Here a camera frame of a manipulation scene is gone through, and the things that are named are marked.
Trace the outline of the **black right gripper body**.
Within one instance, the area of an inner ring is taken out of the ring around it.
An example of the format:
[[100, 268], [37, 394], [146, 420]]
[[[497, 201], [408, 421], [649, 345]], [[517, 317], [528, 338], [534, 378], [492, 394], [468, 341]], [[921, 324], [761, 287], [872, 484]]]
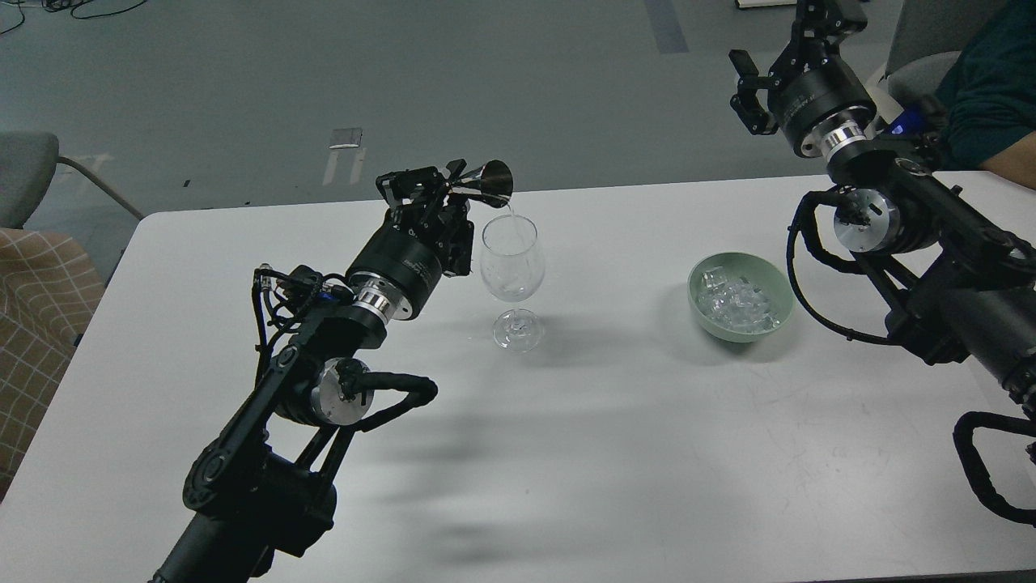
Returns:
[[766, 135], [785, 137], [793, 154], [829, 159], [866, 138], [877, 106], [839, 48], [824, 40], [793, 40], [769, 69]]

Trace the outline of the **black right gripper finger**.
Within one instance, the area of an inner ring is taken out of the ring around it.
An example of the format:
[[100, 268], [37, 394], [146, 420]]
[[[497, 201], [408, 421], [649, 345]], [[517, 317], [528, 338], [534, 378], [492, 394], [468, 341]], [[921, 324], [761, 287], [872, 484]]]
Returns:
[[728, 59], [737, 72], [737, 89], [730, 107], [751, 135], [774, 135], [779, 130], [776, 116], [762, 107], [761, 90], [777, 90], [782, 81], [782, 66], [777, 60], [762, 76], [747, 49], [730, 49]]
[[792, 55], [839, 55], [840, 45], [867, 25], [861, 1], [796, 1]]

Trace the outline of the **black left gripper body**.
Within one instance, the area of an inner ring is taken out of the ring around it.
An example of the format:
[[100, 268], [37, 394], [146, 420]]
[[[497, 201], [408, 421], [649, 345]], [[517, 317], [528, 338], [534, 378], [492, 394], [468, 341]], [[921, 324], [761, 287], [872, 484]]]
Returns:
[[433, 209], [406, 204], [386, 211], [384, 224], [370, 237], [346, 271], [351, 285], [359, 276], [377, 276], [398, 289], [407, 310], [400, 304], [393, 317], [413, 320], [427, 305], [443, 276], [471, 273], [471, 244], [437, 244], [433, 233]]

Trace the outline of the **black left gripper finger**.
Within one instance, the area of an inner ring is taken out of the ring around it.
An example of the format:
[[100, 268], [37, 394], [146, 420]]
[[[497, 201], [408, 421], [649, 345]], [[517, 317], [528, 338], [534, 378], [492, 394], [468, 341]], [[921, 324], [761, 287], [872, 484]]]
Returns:
[[437, 244], [471, 244], [473, 223], [469, 221], [469, 199], [450, 192], [433, 211], [433, 233]]
[[418, 204], [419, 209], [439, 210], [445, 202], [448, 182], [434, 166], [393, 171], [375, 178], [375, 187], [395, 211], [406, 204]]

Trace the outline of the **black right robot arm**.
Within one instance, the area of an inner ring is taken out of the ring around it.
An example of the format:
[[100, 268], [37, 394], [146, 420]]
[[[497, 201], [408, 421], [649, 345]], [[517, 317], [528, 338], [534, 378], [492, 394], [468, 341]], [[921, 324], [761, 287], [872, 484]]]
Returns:
[[[747, 130], [783, 134], [796, 155], [821, 156], [833, 182], [806, 193], [788, 226], [793, 295], [850, 340], [906, 348], [928, 365], [970, 355], [983, 365], [1024, 417], [965, 413], [953, 443], [981, 505], [1033, 525], [1033, 511], [996, 491], [973, 435], [978, 428], [1034, 435], [1034, 247], [936, 179], [946, 113], [933, 97], [873, 129], [877, 105], [840, 56], [841, 41], [866, 23], [857, 1], [799, 1], [789, 42], [767, 72], [743, 49], [728, 55], [737, 72], [730, 107]], [[829, 268], [870, 281], [890, 309], [886, 336], [837, 325], [807, 302], [793, 266], [798, 240]]]

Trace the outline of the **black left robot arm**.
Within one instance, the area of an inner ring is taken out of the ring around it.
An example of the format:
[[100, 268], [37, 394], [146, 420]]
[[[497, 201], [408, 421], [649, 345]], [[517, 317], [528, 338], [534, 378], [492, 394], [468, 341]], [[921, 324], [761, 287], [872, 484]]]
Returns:
[[255, 384], [193, 462], [182, 491], [193, 519], [153, 581], [244, 582], [277, 554], [303, 556], [333, 527], [353, 438], [436, 398], [434, 381], [373, 372], [359, 353], [384, 343], [388, 322], [416, 318], [441, 278], [470, 272], [470, 204], [506, 206], [513, 177], [499, 161], [452, 161], [375, 184], [388, 209], [343, 273], [255, 269]]

